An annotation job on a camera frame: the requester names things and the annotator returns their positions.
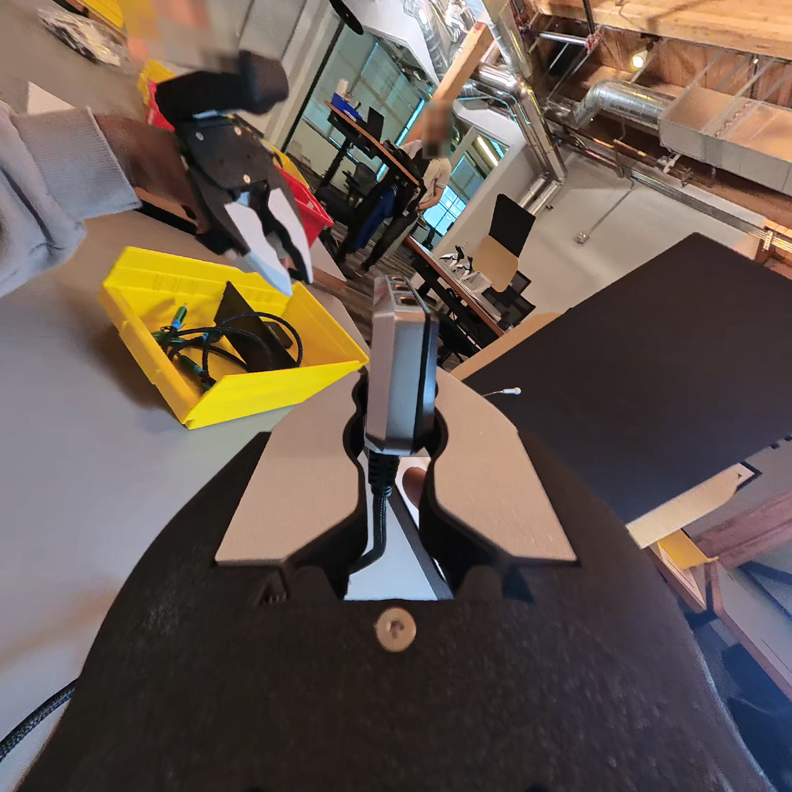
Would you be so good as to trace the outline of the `yellow plastic bin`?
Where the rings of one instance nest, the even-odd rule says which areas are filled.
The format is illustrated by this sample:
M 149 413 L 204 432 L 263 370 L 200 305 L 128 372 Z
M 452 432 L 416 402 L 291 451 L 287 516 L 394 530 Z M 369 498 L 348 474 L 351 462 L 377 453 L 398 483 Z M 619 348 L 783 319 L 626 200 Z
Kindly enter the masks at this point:
M 153 333 L 186 306 L 186 330 L 209 327 L 226 284 L 232 282 L 254 311 L 284 318 L 301 337 L 300 366 L 287 371 L 244 373 L 217 360 L 217 384 L 206 393 L 194 375 L 168 360 Z M 121 341 L 177 420 L 199 429 L 299 404 L 357 371 L 369 354 L 301 283 L 287 297 L 257 273 L 231 265 L 126 247 L 98 296 Z

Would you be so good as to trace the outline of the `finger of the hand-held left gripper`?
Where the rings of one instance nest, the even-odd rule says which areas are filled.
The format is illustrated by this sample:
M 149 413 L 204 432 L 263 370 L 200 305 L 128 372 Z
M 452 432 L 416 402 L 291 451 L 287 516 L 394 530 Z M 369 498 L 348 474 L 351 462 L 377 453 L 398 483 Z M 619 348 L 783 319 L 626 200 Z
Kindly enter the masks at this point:
M 274 232 L 266 233 L 257 211 L 248 196 L 220 201 L 202 208 L 213 231 L 220 231 L 231 240 L 243 269 L 260 275 L 277 292 L 292 296 L 292 275 L 288 265 L 292 259 Z
M 314 282 L 310 246 L 299 213 L 281 187 L 271 187 L 266 198 L 268 230 L 265 237 L 274 245 L 279 262 L 291 277 Z

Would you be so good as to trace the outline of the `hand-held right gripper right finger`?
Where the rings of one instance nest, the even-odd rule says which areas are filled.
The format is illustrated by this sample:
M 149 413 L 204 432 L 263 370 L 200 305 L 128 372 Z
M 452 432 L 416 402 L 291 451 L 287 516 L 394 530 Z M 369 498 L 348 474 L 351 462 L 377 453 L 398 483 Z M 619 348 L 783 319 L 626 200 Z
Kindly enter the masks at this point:
M 426 448 L 420 537 L 441 566 L 577 562 L 515 425 L 442 370 Z

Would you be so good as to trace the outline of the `wooden standing desk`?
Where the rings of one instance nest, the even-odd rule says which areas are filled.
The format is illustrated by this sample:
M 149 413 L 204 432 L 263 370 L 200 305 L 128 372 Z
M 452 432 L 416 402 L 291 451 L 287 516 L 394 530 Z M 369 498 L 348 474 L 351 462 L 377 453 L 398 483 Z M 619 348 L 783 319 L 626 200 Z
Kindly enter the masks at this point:
M 340 150 L 343 155 L 351 146 L 360 148 L 368 156 L 378 158 L 388 169 L 395 168 L 402 176 L 417 188 L 423 186 L 420 174 L 415 169 L 408 167 L 406 161 L 402 162 L 397 147 L 383 144 L 372 135 L 362 123 L 356 121 L 350 114 L 332 105 L 329 101 L 324 101 L 324 105 L 329 111 L 329 122 L 339 132 L 344 135 L 344 144 Z

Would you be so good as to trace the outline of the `silver ventilation duct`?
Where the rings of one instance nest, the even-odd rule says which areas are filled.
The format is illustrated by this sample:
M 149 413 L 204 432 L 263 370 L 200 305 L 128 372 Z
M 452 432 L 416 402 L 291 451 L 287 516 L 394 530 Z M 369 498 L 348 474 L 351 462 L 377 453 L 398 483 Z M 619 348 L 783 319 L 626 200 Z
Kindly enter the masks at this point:
M 567 117 L 583 127 L 605 112 L 651 127 L 674 153 L 791 195 L 791 110 L 698 86 L 678 97 L 615 79 L 592 87 Z

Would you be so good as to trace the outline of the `silver round duct pipes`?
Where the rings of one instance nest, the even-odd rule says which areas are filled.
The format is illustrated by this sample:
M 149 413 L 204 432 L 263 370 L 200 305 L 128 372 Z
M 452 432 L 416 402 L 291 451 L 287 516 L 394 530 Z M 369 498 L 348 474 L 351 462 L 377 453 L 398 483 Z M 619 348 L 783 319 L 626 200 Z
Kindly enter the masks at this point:
M 421 29 L 439 84 L 431 98 L 460 101 L 469 96 L 491 97 L 505 104 L 517 123 L 526 144 L 540 164 L 540 175 L 519 200 L 533 215 L 548 209 L 566 179 L 566 167 L 553 143 L 539 102 L 530 84 L 532 67 L 516 22 L 516 13 L 507 1 L 464 2 L 461 44 L 455 53 L 448 45 L 450 33 L 433 2 L 402 2 L 405 13 Z

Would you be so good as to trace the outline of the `black panel with tan border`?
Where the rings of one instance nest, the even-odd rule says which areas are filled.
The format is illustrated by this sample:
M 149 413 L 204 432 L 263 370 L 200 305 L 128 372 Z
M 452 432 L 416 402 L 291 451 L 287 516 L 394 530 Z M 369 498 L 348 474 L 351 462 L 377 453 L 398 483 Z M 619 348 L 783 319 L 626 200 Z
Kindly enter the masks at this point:
M 790 435 L 791 282 L 693 233 L 463 381 L 631 523 Z

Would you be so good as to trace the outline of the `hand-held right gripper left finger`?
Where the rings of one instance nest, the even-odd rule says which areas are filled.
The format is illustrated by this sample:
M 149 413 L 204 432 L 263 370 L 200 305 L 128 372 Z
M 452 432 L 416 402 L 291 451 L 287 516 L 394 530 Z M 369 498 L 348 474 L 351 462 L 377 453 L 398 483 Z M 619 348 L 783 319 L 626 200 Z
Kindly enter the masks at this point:
M 220 566 L 281 566 L 318 549 L 365 504 L 361 372 L 295 406 L 272 430 L 215 554 Z

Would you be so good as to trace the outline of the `small black and tan panel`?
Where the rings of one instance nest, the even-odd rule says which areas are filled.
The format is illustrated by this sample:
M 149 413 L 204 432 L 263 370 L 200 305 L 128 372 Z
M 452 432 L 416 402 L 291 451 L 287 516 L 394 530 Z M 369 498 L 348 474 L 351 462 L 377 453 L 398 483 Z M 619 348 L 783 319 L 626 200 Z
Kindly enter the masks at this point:
M 489 233 L 473 255 L 473 266 L 503 292 L 519 268 L 520 255 L 535 223 L 535 216 L 504 193 L 498 193 Z

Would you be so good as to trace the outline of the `red plastic bin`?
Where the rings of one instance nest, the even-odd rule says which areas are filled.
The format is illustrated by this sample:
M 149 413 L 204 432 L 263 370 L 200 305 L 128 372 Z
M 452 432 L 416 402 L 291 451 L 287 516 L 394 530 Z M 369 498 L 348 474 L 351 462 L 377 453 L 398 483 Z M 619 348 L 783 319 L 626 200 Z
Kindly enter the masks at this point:
M 146 82 L 146 97 L 144 104 L 146 105 L 146 123 L 159 127 L 161 129 L 174 131 L 173 125 L 164 117 L 156 100 L 157 83 L 152 80 Z M 302 177 L 302 174 L 296 168 L 292 160 L 275 147 L 271 146 L 269 142 L 265 141 L 258 133 L 254 134 L 259 139 L 260 144 L 263 145 L 269 153 L 272 154 L 275 164 L 283 174 L 286 182 L 288 183 L 292 194 L 299 207 L 302 225 L 306 233 L 306 239 L 309 246 L 317 240 L 319 234 L 326 228 L 332 226 L 333 221 L 327 214 L 325 209 L 319 203 L 318 199 L 309 189 L 308 183 Z

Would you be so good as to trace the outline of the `person's left forearm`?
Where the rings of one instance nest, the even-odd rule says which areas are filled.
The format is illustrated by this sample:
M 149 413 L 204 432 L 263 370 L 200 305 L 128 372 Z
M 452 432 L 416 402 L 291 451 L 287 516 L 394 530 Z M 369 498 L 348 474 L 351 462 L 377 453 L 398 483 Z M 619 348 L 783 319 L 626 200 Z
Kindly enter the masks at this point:
M 1 296 L 71 258 L 85 221 L 139 206 L 89 109 L 1 103 Z

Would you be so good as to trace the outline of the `long wooden table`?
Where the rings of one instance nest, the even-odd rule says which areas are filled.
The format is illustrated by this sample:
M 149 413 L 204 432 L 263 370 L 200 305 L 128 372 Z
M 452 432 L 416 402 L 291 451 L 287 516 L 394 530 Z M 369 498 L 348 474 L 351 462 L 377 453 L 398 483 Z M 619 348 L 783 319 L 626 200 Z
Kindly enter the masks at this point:
M 421 278 L 421 296 L 434 294 L 446 306 L 457 326 L 478 346 L 483 347 L 514 330 L 536 311 L 523 292 L 530 280 L 513 272 L 510 282 L 505 277 L 517 266 L 517 259 L 502 245 L 492 243 L 497 253 L 484 263 L 485 271 L 466 271 L 470 258 L 457 261 L 450 254 L 435 258 L 431 251 L 408 237 L 405 244 L 412 266 Z

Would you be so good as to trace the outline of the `silver multiport hub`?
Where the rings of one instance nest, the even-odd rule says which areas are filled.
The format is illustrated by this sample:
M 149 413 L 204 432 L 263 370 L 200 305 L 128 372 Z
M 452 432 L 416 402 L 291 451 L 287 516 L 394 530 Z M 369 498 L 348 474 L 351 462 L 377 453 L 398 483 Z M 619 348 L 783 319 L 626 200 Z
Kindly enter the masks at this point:
M 434 426 L 440 322 L 401 276 L 375 279 L 365 441 L 371 450 L 406 457 Z

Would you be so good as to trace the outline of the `black bin divider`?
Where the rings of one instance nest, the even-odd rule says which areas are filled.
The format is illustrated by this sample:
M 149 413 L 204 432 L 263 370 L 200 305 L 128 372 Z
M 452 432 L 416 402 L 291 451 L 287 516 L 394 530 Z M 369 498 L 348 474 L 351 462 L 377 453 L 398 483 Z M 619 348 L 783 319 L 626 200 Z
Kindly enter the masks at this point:
M 302 339 L 295 328 L 273 313 L 253 310 L 231 282 L 214 318 L 215 336 L 228 342 L 247 372 L 282 371 L 302 363 Z

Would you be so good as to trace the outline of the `clear bag of black parts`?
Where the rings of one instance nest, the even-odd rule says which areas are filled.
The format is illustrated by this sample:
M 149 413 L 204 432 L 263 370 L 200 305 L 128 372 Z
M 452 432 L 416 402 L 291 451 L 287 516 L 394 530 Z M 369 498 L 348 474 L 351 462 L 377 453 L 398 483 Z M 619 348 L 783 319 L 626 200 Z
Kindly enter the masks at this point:
M 38 8 L 36 16 L 48 33 L 92 64 L 123 70 L 131 66 L 122 32 L 101 15 L 89 9 L 80 13 L 66 2 L 57 2 L 53 8 Z

